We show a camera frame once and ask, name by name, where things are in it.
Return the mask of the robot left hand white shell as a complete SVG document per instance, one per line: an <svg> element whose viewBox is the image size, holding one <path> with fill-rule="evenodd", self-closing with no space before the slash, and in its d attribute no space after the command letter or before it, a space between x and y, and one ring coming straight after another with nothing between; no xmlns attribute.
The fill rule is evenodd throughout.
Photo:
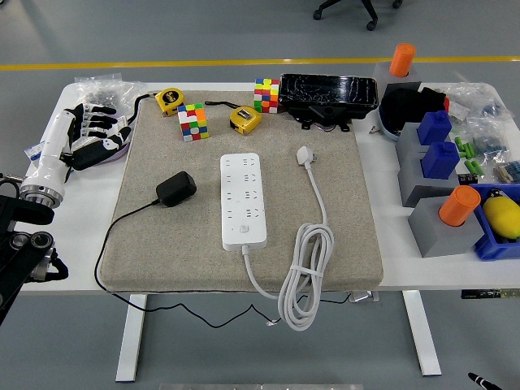
<svg viewBox="0 0 520 390"><path fill-rule="evenodd" d="M131 128L121 126L116 110L81 103L62 110L51 124L36 171L21 185L22 197L64 196L67 173L83 171L113 157L128 143Z"/></svg>

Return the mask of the robot right hand black fingers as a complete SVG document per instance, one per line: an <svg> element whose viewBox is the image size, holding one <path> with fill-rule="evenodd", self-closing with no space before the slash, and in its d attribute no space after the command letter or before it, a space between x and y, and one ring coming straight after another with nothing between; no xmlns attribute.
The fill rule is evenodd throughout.
<svg viewBox="0 0 520 390"><path fill-rule="evenodd" d="M497 386L496 384L486 380L482 376L477 375L473 372L469 372L468 377L470 378L470 380L475 382L477 385L479 385L484 390L501 390L501 388L499 386Z"/></svg>

